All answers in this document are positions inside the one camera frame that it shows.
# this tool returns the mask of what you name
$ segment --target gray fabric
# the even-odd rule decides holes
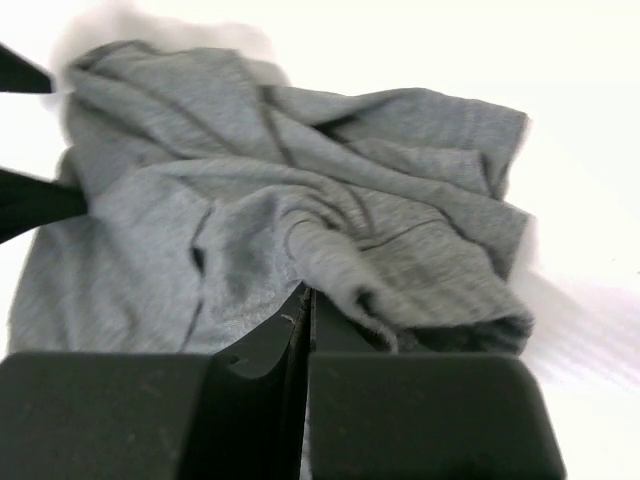
[[[300,281],[391,351],[432,329],[436,350],[522,349],[531,317],[505,279],[526,215],[501,200],[523,113],[263,87],[233,51],[141,42],[69,77],[63,182],[90,213],[40,229],[11,351],[216,352]]]

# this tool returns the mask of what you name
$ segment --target white table surface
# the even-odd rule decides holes
[[[640,2],[13,2],[0,41],[59,76],[94,46],[221,46],[291,84],[421,86],[527,112],[508,201],[535,216],[511,283],[570,480],[640,479]],[[0,165],[53,178],[61,95],[0,94]],[[0,324],[33,234],[0,246]],[[0,358],[6,330],[0,328]]]

